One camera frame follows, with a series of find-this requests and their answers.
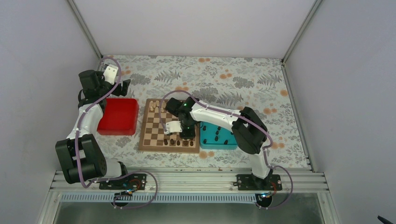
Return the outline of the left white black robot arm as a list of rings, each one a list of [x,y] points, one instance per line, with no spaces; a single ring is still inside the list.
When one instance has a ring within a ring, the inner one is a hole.
[[[127,94],[130,80],[118,82],[119,70],[109,64],[103,71],[86,70],[78,75],[82,85],[78,94],[78,119],[66,139],[55,145],[62,173],[69,184],[111,180],[118,189],[124,189],[130,183],[126,166],[120,161],[106,159],[95,139],[107,105],[106,98],[110,94]]]

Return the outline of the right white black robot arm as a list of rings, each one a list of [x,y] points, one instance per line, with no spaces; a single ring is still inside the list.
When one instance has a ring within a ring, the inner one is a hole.
[[[241,111],[226,110],[189,97],[185,101],[169,99],[165,110],[178,118],[177,122],[163,124],[167,135],[179,133],[182,139],[191,140],[196,136],[195,126],[198,122],[211,123],[230,131],[239,149],[249,155],[252,165],[250,188],[264,190],[273,187],[273,169],[269,167],[262,149],[263,143],[270,137],[266,126],[253,109],[246,107]]]

